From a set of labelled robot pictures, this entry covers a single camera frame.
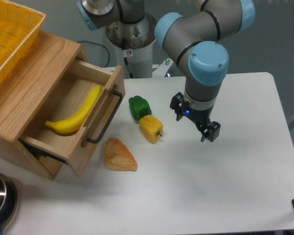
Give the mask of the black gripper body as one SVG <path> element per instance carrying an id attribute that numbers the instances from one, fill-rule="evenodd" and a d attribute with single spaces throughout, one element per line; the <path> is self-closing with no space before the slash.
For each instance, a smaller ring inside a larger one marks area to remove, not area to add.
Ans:
<path id="1" fill-rule="evenodd" d="M 187 117 L 196 125 L 199 131 L 215 128 L 214 123 L 210 121 L 210 114 L 212 112 L 213 106 L 206 110 L 196 110 L 191 108 L 189 101 L 182 101 L 180 108 L 180 118 Z"/>

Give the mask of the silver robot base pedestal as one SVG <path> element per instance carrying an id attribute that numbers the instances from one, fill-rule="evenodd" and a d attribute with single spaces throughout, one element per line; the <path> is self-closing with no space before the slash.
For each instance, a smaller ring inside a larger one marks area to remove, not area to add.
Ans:
<path id="1" fill-rule="evenodd" d="M 124 78 L 152 77 L 153 44 L 156 19 L 145 13 L 136 24 L 114 22 L 106 27 L 106 36 L 115 48 Z"/>

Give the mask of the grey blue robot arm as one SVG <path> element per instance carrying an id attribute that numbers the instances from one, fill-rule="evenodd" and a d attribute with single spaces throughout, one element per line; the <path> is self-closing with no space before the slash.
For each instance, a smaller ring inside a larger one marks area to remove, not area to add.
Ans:
<path id="1" fill-rule="evenodd" d="M 90 30 L 105 27 L 127 78 L 152 75 L 151 46 L 158 42 L 186 78 L 184 92 L 170 103 L 176 118 L 191 120 L 202 140 L 219 136 L 221 126 L 210 114 L 229 64 L 219 40 L 253 24 L 252 1 L 199 0 L 197 14 L 185 18 L 171 12 L 159 20 L 142 0 L 80 0 L 77 7 Z"/>

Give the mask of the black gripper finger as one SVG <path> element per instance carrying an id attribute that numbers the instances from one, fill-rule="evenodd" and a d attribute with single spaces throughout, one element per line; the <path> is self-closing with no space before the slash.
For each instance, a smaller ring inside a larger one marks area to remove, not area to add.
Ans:
<path id="1" fill-rule="evenodd" d="M 184 97 L 181 92 L 178 92 L 171 99 L 170 108 L 174 110 L 177 121 L 180 121 L 184 117 L 183 103 L 184 103 Z"/>
<path id="2" fill-rule="evenodd" d="M 208 140 L 213 142 L 220 134 L 221 125 L 216 121 L 208 121 L 205 125 L 200 127 L 202 134 L 201 142 Z"/>

